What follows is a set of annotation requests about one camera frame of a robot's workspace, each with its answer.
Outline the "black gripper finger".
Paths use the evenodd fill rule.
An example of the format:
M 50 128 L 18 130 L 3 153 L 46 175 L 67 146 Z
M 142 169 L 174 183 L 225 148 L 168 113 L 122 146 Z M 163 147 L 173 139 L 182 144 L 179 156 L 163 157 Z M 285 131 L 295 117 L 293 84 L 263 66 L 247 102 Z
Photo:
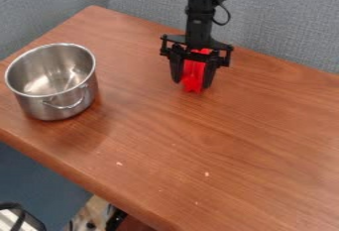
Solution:
M 203 88 L 211 87 L 218 68 L 219 68 L 219 64 L 215 60 L 211 60 L 205 64 L 203 75 L 202 75 Z
M 174 45 L 168 52 L 170 69 L 173 80 L 179 83 L 185 68 L 185 49 L 181 45 Z

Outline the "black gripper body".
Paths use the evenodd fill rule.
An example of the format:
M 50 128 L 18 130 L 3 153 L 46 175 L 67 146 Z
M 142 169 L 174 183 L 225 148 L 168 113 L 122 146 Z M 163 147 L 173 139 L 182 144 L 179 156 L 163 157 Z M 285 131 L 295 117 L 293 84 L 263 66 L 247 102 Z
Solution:
M 217 41 L 213 38 L 213 24 L 221 25 L 215 20 L 217 9 L 186 9 L 187 28 L 183 35 L 160 36 L 160 54 L 168 58 L 168 52 L 174 45 L 185 49 L 185 60 L 191 59 L 207 63 L 215 60 L 221 66 L 231 63 L 234 46 Z

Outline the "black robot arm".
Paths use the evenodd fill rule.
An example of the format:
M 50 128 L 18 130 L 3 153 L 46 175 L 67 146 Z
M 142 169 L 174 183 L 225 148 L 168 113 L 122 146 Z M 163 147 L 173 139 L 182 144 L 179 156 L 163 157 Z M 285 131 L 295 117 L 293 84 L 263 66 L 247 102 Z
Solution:
M 234 46 L 213 38 L 213 24 L 226 26 L 226 0 L 189 0 L 185 35 L 163 35 L 160 54 L 170 60 L 171 77 L 187 91 L 211 87 L 217 70 L 231 63 Z

